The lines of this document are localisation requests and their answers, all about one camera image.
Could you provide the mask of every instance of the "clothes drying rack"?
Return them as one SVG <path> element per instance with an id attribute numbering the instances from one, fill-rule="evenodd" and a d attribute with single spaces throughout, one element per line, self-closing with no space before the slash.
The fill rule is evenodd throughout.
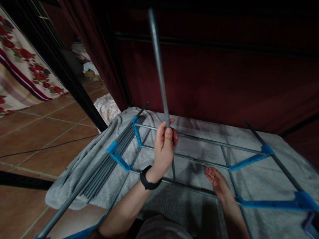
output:
<path id="1" fill-rule="evenodd" d="M 166 93 L 165 93 L 165 83 L 164 83 L 164 76 L 163 76 L 163 71 L 162 71 L 162 65 L 161 65 L 161 54 L 160 54 L 160 46 L 159 46 L 159 37 L 158 37 L 158 30 L 157 30 L 157 25 L 156 25 L 156 19 L 155 19 L 155 14 L 153 9 L 149 9 L 149 21 L 150 21 L 150 28 L 151 28 L 151 34 L 152 34 L 152 42 L 153 42 L 153 47 L 154 47 L 154 53 L 155 53 L 155 59 L 156 59 L 156 65 L 157 65 L 157 70 L 158 70 L 158 75 L 159 75 L 159 81 L 160 81 L 160 88 L 161 88 L 161 96 L 163 100 L 163 107 L 164 107 L 164 115 L 165 115 L 165 121 L 166 121 L 166 127 L 170 127 L 169 123 L 169 112 L 168 112 L 168 106 L 167 106 L 167 99 L 166 99 Z M 139 113 L 134 116 L 134 118 L 130 121 L 130 123 L 126 126 L 126 128 L 123 130 L 123 132 L 117 137 L 117 139 L 109 146 L 109 148 L 106 150 L 105 154 L 101 157 L 101 159 L 94 165 L 94 167 L 91 169 L 91 171 L 86 175 L 86 177 L 79 183 L 79 185 L 74 189 L 73 193 L 70 195 L 70 197 L 65 201 L 65 203 L 61 206 L 61 208 L 57 211 L 57 213 L 54 215 L 54 217 L 50 220 L 50 222 L 46 225 L 46 227 L 42 230 L 42 232 L 36 237 L 37 239 L 43 239 L 46 238 L 46 236 L 49 234 L 51 229 L 54 227 L 54 225 L 58 222 L 58 220 L 61 218 L 61 216 L 64 214 L 64 212 L 67 210 L 67 208 L 71 205 L 71 203 L 74 201 L 74 199 L 78 196 L 80 191 L 86 186 L 90 178 L 93 176 L 95 171 L 99 168 L 99 166 L 104 162 L 105 158 L 109 155 L 111 158 L 113 158 L 125 171 L 127 171 L 124 179 L 122 180 L 114 198 L 112 199 L 110 206 L 106 212 L 106 217 L 111 209 L 113 208 L 117 197 L 120 194 L 120 191 L 125 184 L 125 181 L 127 177 L 129 176 L 130 173 L 134 174 L 140 174 L 141 171 L 134 169 L 134 163 L 140 153 L 140 151 L 145 148 L 145 149 L 151 149 L 154 150 L 153 147 L 145 145 L 145 141 L 150 133 L 151 130 L 157 130 L 156 127 L 151 127 L 148 125 L 143 125 L 143 124 L 138 124 L 138 118 L 139 115 L 146 109 L 148 106 L 149 102 L 146 103 L 146 105 L 139 111 Z M 208 162 L 204 161 L 201 159 L 195 159 L 189 156 L 181 155 L 174 153 L 175 157 L 179 158 L 184 158 L 187 160 L 195 161 L 197 163 L 201 163 L 203 165 L 209 165 L 209 166 L 215 166 L 215 167 L 220 167 L 223 169 L 227 169 L 230 175 L 231 183 L 233 185 L 234 191 L 235 191 L 235 201 L 239 205 L 245 224 L 247 226 L 248 232 L 250 234 L 250 237 L 252 238 L 249 225 L 246 220 L 245 213 L 243 211 L 244 207 L 249 207 L 249 208 L 268 208 L 268 209 L 276 209 L 276 210 L 295 210 L 295 211 L 306 211 L 306 212 L 319 212 L 319 206 L 316 204 L 316 202 L 312 199 L 312 197 L 303 190 L 303 188 L 299 185 L 299 183 L 295 180 L 295 178 L 292 176 L 292 174 L 287 170 L 287 168 L 283 165 L 283 163 L 279 160 L 279 158 L 276 156 L 274 151 L 271 149 L 269 145 L 265 143 L 265 141 L 258 135 L 258 133 L 253 129 L 253 127 L 248 123 L 248 121 L 245 122 L 247 127 L 251 130 L 251 132 L 255 135 L 257 140 L 261 143 L 261 150 L 253 150 L 249 148 L 244 148 L 244 147 L 239 147 L 236 145 L 231 145 L 227 143 L 222 143 L 218 141 L 213 141 L 205 138 L 199 138 L 195 137 L 192 135 L 187 135 L 187 134 L 182 134 L 178 133 L 178 136 L 180 137 L 185 137 L 193 140 L 199 140 L 203 142 L 208 142 L 214 145 L 220 146 L 224 159 L 225 159 L 225 165 L 222 164 L 217 164 L 214 162 Z M 133 127 L 139 149 L 132 161 L 131 165 L 128 165 L 125 160 L 121 157 L 121 155 L 118 153 L 118 141 L 119 139 L 124 135 L 124 133 L 127 131 L 128 128 Z M 143 127 L 147 128 L 147 134 L 145 135 L 144 139 L 141 139 L 140 133 L 139 133 L 139 128 L 138 127 Z M 237 150 L 242 150 L 242 151 L 247 151 L 254 153 L 255 155 L 252 157 L 249 157 L 248 159 L 245 159 L 237 164 L 230 165 L 228 158 L 225 153 L 224 147 L 228 148 L 233 148 Z M 295 193 L 295 199 L 294 200 L 277 200 L 277 201 L 270 201 L 270 200 L 265 200 L 265 201 L 255 201 L 255 200 L 250 200 L 246 201 L 244 200 L 240 195 L 238 195 L 238 190 L 232 175 L 232 172 L 239 170 L 240 168 L 246 167 L 250 164 L 253 164 L 255 162 L 258 162 L 260 160 L 266 159 L 268 157 L 272 157 L 275 163 L 278 165 L 278 167 L 282 170 L 282 172 L 286 175 L 286 177 L 289 179 L 289 181 L 292 183 L 292 185 L 295 187 L 296 191 Z M 172 163 L 172 171 L 173 171 L 173 180 L 168 179 L 168 178 L 163 178 L 162 182 L 167 183 L 182 189 L 186 189 L 192 192 L 196 192 L 205 196 L 209 196 L 212 198 L 218 198 L 216 193 L 211 190 L 207 189 L 202 189 L 198 188 L 195 186 L 190 186 L 190 185 L 185 185 L 183 183 L 180 183 L 176 180 L 176 175 L 175 175 L 175 167 L 174 167 L 174 161 Z M 93 226 L 91 228 L 88 228 L 84 231 L 81 231 L 79 233 L 76 233 L 72 236 L 67 237 L 67 239 L 73 239 L 73 238 L 86 238 L 86 236 L 95 228 L 96 226 Z"/>

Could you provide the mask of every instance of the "gray towel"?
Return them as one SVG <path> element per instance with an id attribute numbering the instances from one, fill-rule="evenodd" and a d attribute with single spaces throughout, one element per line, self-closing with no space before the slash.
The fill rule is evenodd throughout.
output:
<path id="1" fill-rule="evenodd" d="M 108 146 L 123 131 L 129 121 L 139 111 L 138 108 L 129 108 L 119 114 L 109 128 L 97 136 L 67 167 L 55 181 L 46 195 L 46 203 L 53 208 L 60 208 L 70 196 L 74 187 L 84 178 L 93 165 L 100 159 Z M 157 127 L 164 121 L 162 113 L 144 111 L 147 116 L 145 125 Z M 176 121 L 172 127 L 177 131 L 197 137 L 207 138 L 219 142 L 233 144 L 254 150 L 260 150 L 261 144 L 247 129 L 215 124 L 195 119 L 171 116 Z M 144 138 L 147 129 L 141 128 L 140 134 Z M 296 153 L 281 137 L 259 133 L 269 144 L 278 158 L 296 178 L 299 184 L 313 199 L 319 201 L 319 176 L 315 170 Z M 154 146 L 155 131 L 151 131 L 145 145 Z M 129 164 L 138 150 L 134 138 L 123 155 Z M 225 147 L 231 164 L 240 162 L 252 153 Z M 191 156 L 206 161 L 225 165 L 221 148 L 210 143 L 192 139 L 179 138 L 176 153 Z M 179 182 L 212 190 L 212 185 L 204 175 L 204 166 L 186 159 L 175 157 L 176 178 Z M 152 165 L 154 151 L 143 148 L 134 164 L 136 169 L 144 169 Z M 231 185 L 227 170 L 220 169 Z M 126 172 L 117 165 L 102 190 L 92 199 L 91 204 L 108 208 L 121 180 Z M 271 157 L 256 162 L 233 173 L 240 196 L 245 200 L 291 200 L 294 198 L 294 187 L 282 173 Z M 172 178 L 172 171 L 166 174 Z M 129 189 L 138 181 L 138 175 L 130 175 L 117 199 L 120 200 Z M 78 196 L 71 204 L 71 209 L 81 209 L 86 204 L 85 196 Z M 206 237 L 207 235 L 226 238 L 226 227 L 223 213 L 218 200 L 189 192 L 177 187 L 162 183 L 152 192 L 145 203 L 143 210 L 158 211 L 169 219 L 181 224 L 193 236 Z M 306 213 L 296 211 L 271 209 L 245 209 L 249 228 L 255 238 L 307 238 L 302 231 L 301 223 Z"/>

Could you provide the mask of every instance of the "watch strap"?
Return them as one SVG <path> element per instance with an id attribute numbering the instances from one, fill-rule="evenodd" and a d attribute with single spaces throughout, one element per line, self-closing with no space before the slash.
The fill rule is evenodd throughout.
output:
<path id="1" fill-rule="evenodd" d="M 154 189 L 156 189 L 159 185 L 160 185 L 160 183 L 161 183 L 161 181 L 162 181 L 162 179 L 160 179 L 157 183 L 149 183 L 148 181 L 147 181 L 147 179 L 146 179 L 146 177 L 145 177 L 145 175 L 146 175 L 146 172 L 151 168 L 152 166 L 147 166 L 145 169 L 143 169 L 143 171 L 140 173 L 140 180 L 141 180 L 141 182 L 142 182 L 142 184 L 144 185 L 144 187 L 145 187 L 145 189 L 146 190 L 154 190 Z"/>

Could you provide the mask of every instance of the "striped fabric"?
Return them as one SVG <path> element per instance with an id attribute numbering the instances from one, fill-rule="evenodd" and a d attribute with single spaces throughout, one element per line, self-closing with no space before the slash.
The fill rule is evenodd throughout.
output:
<path id="1" fill-rule="evenodd" d="M 0 117 L 67 93 L 0 8 Z"/>

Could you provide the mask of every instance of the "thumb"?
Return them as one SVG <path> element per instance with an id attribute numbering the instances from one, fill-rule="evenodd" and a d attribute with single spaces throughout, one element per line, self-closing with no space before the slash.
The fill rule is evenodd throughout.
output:
<path id="1" fill-rule="evenodd" d="M 171 128 L 167 128 L 165 130 L 165 140 L 164 140 L 164 147 L 166 149 L 173 147 L 173 130 Z"/>

